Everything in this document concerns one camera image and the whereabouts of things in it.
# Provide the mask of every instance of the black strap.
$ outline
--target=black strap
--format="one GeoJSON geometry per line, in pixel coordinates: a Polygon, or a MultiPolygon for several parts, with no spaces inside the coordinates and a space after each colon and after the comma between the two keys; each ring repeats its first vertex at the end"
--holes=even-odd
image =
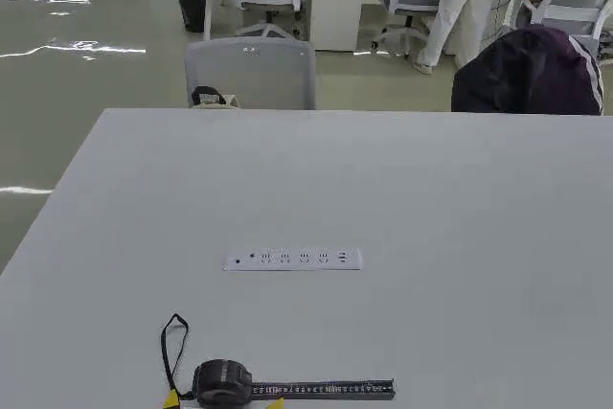
{"type": "Polygon", "coordinates": [[[162,359],[164,360],[164,369],[166,371],[166,378],[169,381],[170,389],[176,391],[176,394],[179,395],[180,399],[193,399],[192,392],[181,394],[179,393],[179,391],[176,389],[176,386],[174,385],[174,371],[176,371],[176,367],[179,364],[179,360],[181,359],[181,356],[183,355],[183,349],[185,349],[185,340],[188,338],[189,332],[190,332],[190,326],[188,325],[188,322],[185,321],[183,318],[181,318],[181,316],[175,313],[172,315],[172,318],[170,318],[170,321],[166,323],[166,325],[164,326],[164,329],[162,329],[162,334],[160,336],[160,340],[162,342],[162,359]],[[176,361],[174,362],[174,366],[172,367],[172,370],[171,370],[170,363],[169,363],[169,353],[166,349],[166,331],[174,320],[177,320],[185,328],[185,334],[183,334],[183,341],[181,342],[181,349],[179,350],[179,354],[177,355],[176,361]]]}
{"type": "Polygon", "coordinates": [[[215,90],[212,86],[196,86],[192,91],[192,103],[193,105],[201,105],[200,95],[215,96],[220,104],[227,105],[225,98],[221,93],[215,90]]]}

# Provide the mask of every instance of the socket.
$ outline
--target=socket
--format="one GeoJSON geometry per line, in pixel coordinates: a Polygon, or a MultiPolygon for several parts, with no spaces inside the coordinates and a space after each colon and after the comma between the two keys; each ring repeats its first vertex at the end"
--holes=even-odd
{"type": "Polygon", "coordinates": [[[361,270],[359,249],[279,248],[233,251],[223,269],[231,272],[361,270]]]}

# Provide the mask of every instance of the floor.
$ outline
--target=floor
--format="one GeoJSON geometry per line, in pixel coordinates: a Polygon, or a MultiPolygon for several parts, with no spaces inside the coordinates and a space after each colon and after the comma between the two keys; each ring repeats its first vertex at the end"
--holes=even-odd
{"type": "MultiPolygon", "coordinates": [[[[2,270],[105,108],[186,106],[183,52],[198,36],[184,32],[177,0],[0,0],[0,16],[2,270]]],[[[241,21],[231,2],[216,7],[214,36],[241,21]]],[[[359,50],[318,54],[319,108],[449,109],[450,59],[427,78],[369,53],[385,21],[366,6],[359,50]]]]}

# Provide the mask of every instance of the trash can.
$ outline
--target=trash can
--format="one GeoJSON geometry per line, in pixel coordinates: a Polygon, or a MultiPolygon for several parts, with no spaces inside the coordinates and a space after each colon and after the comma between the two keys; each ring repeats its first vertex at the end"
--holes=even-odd
{"type": "Polygon", "coordinates": [[[204,33],[204,15],[207,0],[179,0],[185,29],[191,33],[204,33]]]}

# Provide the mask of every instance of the chair base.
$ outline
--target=chair base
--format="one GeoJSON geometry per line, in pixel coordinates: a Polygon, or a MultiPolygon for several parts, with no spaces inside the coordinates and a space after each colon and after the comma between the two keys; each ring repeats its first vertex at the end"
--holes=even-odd
{"type": "Polygon", "coordinates": [[[295,38],[294,35],[287,33],[279,26],[270,23],[254,24],[246,28],[239,29],[235,32],[235,36],[259,36],[259,37],[282,37],[282,38],[295,38]]]}
{"type": "Polygon", "coordinates": [[[408,59],[411,54],[411,37],[418,38],[422,41],[427,41],[428,36],[421,31],[418,31],[414,28],[409,27],[400,27],[400,28],[385,28],[381,31],[381,34],[376,36],[371,42],[371,48],[373,50],[378,49],[379,45],[385,45],[387,42],[396,42],[402,43],[402,39],[404,39],[402,52],[404,54],[404,58],[408,59]]]}

